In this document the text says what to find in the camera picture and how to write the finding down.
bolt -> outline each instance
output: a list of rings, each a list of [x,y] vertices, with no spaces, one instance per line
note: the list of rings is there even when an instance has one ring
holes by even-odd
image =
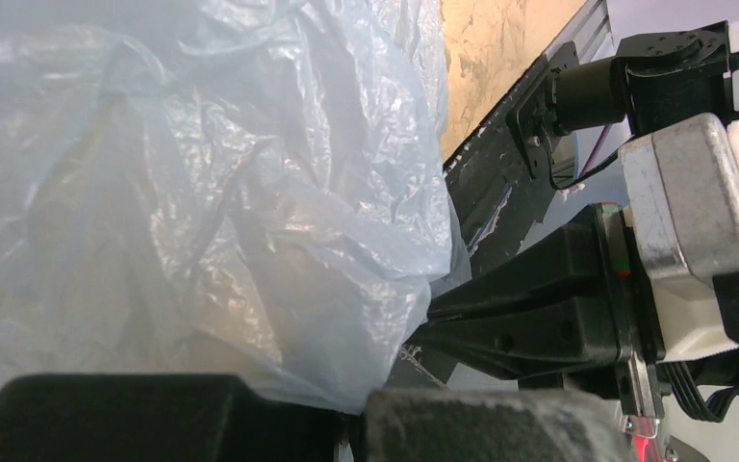
[[[664,460],[667,462],[678,462],[678,452],[673,448],[667,448],[664,451]]]

clear plastic sheet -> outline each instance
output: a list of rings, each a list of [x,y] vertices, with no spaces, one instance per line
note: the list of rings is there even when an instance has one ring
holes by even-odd
[[[360,410],[449,271],[443,62],[435,0],[0,1],[0,386]]]

black mounting plate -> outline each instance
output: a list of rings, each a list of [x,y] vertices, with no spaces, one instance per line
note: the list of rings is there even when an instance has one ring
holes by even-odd
[[[543,220],[553,199],[547,177],[531,178],[507,124],[508,114],[550,68],[547,56],[538,56],[444,163],[446,185],[471,254],[472,277],[517,255],[531,225]],[[436,386],[446,383],[457,365],[433,348],[410,352],[411,358],[395,361],[389,384]]]
[[[554,120],[548,110],[550,85],[553,73],[579,65],[576,45],[572,41],[564,43],[548,60],[548,65],[540,76],[534,80],[531,88],[525,92],[514,108],[508,113],[506,123],[511,130],[514,144],[520,150],[528,174],[531,178],[548,176],[548,154],[542,143],[545,135],[549,138],[550,149],[556,149],[561,137],[554,133]]]

metal bracket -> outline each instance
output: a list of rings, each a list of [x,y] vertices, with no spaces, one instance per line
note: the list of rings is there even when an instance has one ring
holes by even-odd
[[[549,147],[553,151],[560,140],[554,131],[552,112],[548,109],[548,90],[552,85],[553,74],[578,65],[576,45],[572,41],[564,43],[548,60],[548,65],[531,88],[508,113],[506,123],[532,179],[548,174],[546,149]]]

wooden board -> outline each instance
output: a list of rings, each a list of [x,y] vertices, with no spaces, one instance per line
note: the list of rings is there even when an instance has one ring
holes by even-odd
[[[441,0],[448,71],[447,159],[585,0]]]

